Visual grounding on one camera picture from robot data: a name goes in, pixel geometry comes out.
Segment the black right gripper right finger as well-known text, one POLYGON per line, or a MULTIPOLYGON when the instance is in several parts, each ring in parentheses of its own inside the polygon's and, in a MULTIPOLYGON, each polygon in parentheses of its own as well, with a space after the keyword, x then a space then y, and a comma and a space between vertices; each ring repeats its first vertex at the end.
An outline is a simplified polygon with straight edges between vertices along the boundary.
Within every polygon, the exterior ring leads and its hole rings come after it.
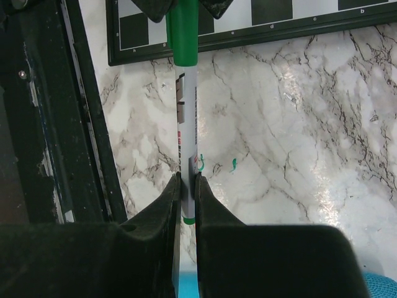
POLYGON ((201 297, 368 297, 353 249, 327 225, 247 225, 195 183, 201 297))

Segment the white green whiteboard marker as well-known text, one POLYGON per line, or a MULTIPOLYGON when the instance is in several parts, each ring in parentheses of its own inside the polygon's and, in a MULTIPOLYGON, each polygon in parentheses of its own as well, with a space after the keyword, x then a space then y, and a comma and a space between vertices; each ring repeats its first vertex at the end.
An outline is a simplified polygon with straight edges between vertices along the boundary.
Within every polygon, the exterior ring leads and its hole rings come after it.
POLYGON ((195 179, 198 173, 197 65, 175 67, 182 218, 185 224, 192 225, 195 223, 195 179))

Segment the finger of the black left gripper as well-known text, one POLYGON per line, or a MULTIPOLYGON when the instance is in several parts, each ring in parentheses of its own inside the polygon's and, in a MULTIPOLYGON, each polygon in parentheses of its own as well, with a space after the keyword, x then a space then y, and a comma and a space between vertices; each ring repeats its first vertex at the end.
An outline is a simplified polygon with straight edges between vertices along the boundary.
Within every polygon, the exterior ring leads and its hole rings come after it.
POLYGON ((174 0, 132 0, 132 2, 153 22, 161 22, 174 7, 174 0))
POLYGON ((220 19, 232 2, 233 0, 200 0, 200 3, 214 19, 220 19))

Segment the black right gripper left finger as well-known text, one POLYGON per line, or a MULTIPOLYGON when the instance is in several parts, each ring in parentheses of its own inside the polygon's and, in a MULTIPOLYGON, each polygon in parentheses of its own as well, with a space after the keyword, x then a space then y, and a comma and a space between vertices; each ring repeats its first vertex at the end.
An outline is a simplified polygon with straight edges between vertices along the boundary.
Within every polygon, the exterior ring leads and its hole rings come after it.
POLYGON ((124 223, 1 226, 2 297, 176 297, 181 176, 124 223))

